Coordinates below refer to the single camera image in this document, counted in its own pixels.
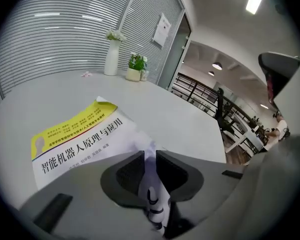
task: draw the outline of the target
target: potted plant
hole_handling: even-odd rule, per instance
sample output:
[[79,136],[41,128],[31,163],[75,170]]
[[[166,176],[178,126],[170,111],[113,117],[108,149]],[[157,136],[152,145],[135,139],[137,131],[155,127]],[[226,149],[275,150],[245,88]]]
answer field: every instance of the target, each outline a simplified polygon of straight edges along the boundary
[[145,70],[146,63],[147,57],[132,52],[125,78],[130,81],[139,82],[141,71]]
[[105,34],[107,40],[110,40],[109,51],[106,55],[104,74],[115,76],[118,72],[119,47],[126,37],[119,30],[108,30]]

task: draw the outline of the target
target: lamp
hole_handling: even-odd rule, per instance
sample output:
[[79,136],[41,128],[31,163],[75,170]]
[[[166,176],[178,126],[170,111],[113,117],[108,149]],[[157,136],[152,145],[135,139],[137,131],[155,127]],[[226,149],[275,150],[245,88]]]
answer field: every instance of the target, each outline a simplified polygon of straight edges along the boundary
[[218,70],[222,70],[222,64],[219,62],[213,63],[212,66]]

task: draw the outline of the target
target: green plant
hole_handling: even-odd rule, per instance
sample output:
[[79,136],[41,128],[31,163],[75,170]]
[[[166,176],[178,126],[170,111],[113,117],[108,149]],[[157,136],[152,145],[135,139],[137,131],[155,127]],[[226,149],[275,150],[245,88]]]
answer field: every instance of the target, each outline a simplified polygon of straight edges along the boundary
[[145,70],[147,67],[147,57],[132,53],[129,60],[129,68],[134,70]]

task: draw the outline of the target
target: black railing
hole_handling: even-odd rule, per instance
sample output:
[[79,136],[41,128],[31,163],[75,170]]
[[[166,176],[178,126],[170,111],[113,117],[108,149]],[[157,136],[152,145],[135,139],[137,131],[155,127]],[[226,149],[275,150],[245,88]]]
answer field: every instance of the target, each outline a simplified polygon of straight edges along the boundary
[[[178,73],[172,86],[172,93],[196,106],[211,117],[213,117],[216,113],[218,107],[217,91],[185,74]],[[223,118],[228,121],[235,130],[237,130],[240,134],[244,134],[241,129],[233,125],[234,122],[231,119],[233,114],[238,115],[252,129],[257,126],[256,123],[240,107],[228,98],[223,98]],[[263,131],[261,129],[258,130],[256,134],[260,135],[261,140],[264,139]],[[248,139],[246,139],[244,143],[253,151],[253,153],[258,152]]]

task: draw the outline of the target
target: white wall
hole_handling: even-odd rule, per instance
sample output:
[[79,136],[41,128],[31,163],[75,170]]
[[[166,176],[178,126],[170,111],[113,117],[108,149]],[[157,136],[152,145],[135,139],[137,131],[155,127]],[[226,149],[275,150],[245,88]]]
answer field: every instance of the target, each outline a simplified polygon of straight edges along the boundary
[[255,104],[251,100],[243,100],[240,97],[238,97],[234,103],[248,114],[249,117],[252,118],[256,116],[256,118],[259,118],[261,123],[264,125],[264,129],[276,127],[277,121],[273,118],[273,111],[261,107],[259,104]]
[[211,75],[197,71],[189,66],[186,66],[185,64],[182,64],[179,72],[191,78],[194,78],[195,80],[205,84],[210,88],[213,88],[216,84],[216,80]]
[[191,30],[193,31],[197,25],[196,11],[193,4],[193,0],[181,0],[185,7],[185,14],[190,24]]
[[258,55],[251,54],[235,40],[209,27],[198,25],[193,32],[192,41],[213,47],[251,70],[261,81],[266,83],[265,76],[258,63]]
[[[205,74],[201,71],[197,71],[185,64],[182,64],[180,68],[180,73],[185,74],[191,78],[200,81],[210,88],[214,88],[217,81],[210,75]],[[249,117],[256,116],[260,119],[264,128],[275,128],[277,125],[277,121],[273,118],[273,111],[265,109],[260,106],[260,104],[256,104],[254,101],[249,99],[242,99],[241,97],[237,97],[235,102]]]

